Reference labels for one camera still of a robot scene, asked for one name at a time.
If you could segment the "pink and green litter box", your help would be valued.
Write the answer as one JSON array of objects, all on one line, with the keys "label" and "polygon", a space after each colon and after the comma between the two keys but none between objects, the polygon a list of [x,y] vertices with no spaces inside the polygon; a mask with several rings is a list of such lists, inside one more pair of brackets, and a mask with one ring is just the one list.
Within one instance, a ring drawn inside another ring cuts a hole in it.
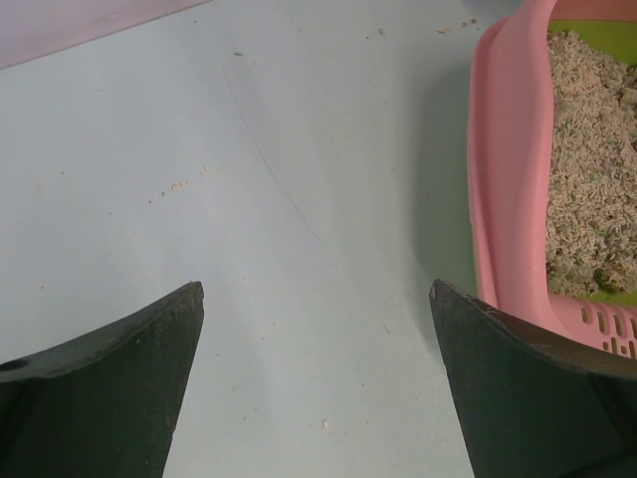
[{"label": "pink and green litter box", "polygon": [[576,30],[617,59],[636,59],[632,1],[527,1],[492,25],[473,57],[468,183],[482,300],[533,325],[627,359],[636,355],[636,299],[552,294],[545,220],[553,129],[546,36]]}]

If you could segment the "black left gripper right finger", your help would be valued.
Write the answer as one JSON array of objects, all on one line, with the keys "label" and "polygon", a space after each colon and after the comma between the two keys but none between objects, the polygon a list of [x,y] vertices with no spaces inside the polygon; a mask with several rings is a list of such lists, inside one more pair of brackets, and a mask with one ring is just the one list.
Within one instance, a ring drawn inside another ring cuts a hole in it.
[{"label": "black left gripper right finger", "polygon": [[475,476],[635,476],[634,321],[592,348],[442,280],[429,301]]}]

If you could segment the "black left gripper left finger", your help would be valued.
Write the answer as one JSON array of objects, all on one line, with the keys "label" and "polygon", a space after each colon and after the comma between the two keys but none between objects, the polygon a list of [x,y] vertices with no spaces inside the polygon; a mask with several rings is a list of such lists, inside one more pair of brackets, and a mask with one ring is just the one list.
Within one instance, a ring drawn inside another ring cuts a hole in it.
[{"label": "black left gripper left finger", "polygon": [[1,365],[4,477],[160,477],[194,362],[204,291]]}]

